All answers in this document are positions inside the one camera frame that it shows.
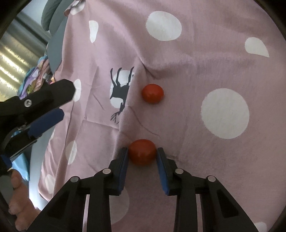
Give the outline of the red cherry tomato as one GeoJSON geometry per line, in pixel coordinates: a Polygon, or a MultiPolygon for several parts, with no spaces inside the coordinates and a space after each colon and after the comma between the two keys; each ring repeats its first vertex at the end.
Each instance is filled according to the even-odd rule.
{"type": "Polygon", "coordinates": [[[164,91],[159,85],[149,84],[142,89],[142,98],[149,104],[158,104],[164,98],[164,91]]]}
{"type": "Polygon", "coordinates": [[[156,159],[157,149],[152,141],[140,139],[129,145],[128,156],[135,165],[146,166],[156,159]]]}

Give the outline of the pile of colourful toys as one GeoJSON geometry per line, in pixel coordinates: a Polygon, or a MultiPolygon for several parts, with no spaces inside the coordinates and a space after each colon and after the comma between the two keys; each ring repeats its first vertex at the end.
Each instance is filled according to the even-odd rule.
{"type": "Polygon", "coordinates": [[[18,89],[17,96],[23,99],[40,90],[44,83],[50,85],[54,82],[55,79],[51,72],[48,56],[44,55],[39,58],[37,65],[26,73],[23,83],[18,89]]]}

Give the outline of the pink plush toy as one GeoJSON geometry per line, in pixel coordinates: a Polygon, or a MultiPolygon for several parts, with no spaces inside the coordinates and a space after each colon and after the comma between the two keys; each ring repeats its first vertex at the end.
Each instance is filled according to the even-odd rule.
{"type": "Polygon", "coordinates": [[[24,231],[31,226],[40,210],[35,208],[28,197],[28,188],[22,182],[22,176],[17,170],[11,170],[11,184],[13,195],[9,202],[8,212],[16,216],[15,227],[18,231],[24,231]]]}

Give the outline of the grey sofa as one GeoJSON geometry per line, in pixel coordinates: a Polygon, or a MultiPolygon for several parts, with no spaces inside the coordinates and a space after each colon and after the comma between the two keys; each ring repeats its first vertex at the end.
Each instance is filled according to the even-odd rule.
{"type": "Polygon", "coordinates": [[[41,25],[44,31],[51,34],[51,38],[46,47],[46,54],[53,74],[58,69],[62,60],[63,37],[67,23],[65,11],[72,2],[71,0],[49,0],[43,9],[41,25]]]}

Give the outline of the pink polka dot blanket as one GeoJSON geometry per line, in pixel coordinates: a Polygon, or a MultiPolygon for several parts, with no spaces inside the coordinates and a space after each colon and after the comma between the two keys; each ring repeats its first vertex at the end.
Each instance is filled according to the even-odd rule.
{"type": "Polygon", "coordinates": [[[135,140],[213,175],[259,231],[285,206],[285,40],[254,1],[74,1],[55,79],[75,84],[38,190],[106,168],[135,140]],[[149,104],[142,89],[162,87],[149,104]]]}

